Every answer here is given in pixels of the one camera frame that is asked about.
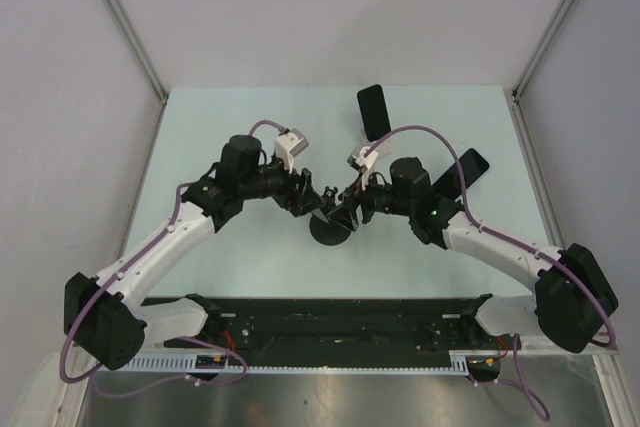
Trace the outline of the black round-base phone stand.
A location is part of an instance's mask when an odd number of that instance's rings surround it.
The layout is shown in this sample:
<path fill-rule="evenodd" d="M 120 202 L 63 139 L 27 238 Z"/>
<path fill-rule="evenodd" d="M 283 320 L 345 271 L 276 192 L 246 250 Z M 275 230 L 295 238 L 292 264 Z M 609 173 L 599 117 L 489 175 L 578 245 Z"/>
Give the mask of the black round-base phone stand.
<path fill-rule="evenodd" d="M 326 186 L 321 197 L 333 198 L 336 203 L 339 202 L 337 200 L 339 194 L 337 187 Z M 351 234 L 354 233 L 336 225 L 326 224 L 313 215 L 311 215 L 309 220 L 309 230 L 316 242 L 330 247 L 338 246 L 346 242 Z"/>

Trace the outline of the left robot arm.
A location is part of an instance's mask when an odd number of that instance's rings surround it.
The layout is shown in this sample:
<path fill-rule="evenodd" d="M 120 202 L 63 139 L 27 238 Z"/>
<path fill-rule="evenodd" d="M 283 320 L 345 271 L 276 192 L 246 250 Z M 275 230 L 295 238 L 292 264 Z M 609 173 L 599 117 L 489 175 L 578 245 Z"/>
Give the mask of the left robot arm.
<path fill-rule="evenodd" d="M 216 308 L 189 294 L 177 301 L 148 305 L 153 288 L 183 257 L 212 238 L 249 200 L 273 199 L 298 217 L 321 207 L 308 169 L 296 171 L 295 158 L 308 146 L 297 130 L 274 140 L 269 162 L 261 142 L 235 135 L 198 180 L 181 184 L 174 208 L 155 233 L 93 277 L 74 275 L 65 285 L 63 347 L 77 344 L 110 370 L 125 366 L 142 348 L 180 337 L 197 345 L 214 344 L 221 334 Z"/>

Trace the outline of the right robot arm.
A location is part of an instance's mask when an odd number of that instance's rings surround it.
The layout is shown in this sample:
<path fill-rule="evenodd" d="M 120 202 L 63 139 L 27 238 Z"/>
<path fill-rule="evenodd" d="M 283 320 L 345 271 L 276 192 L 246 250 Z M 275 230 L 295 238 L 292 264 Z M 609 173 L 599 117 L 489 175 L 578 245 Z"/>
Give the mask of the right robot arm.
<path fill-rule="evenodd" d="M 619 301 L 589 249 L 525 242 L 472 221 L 457 198 L 432 185 L 417 158 L 394 161 L 387 183 L 363 172 L 325 210 L 329 224 L 350 232 L 376 213 L 403 216 L 423 244 L 481 261 L 526 288 L 520 296 L 480 298 L 473 316 L 461 323 L 462 338 L 473 348 L 520 334 L 580 353 L 611 328 Z"/>

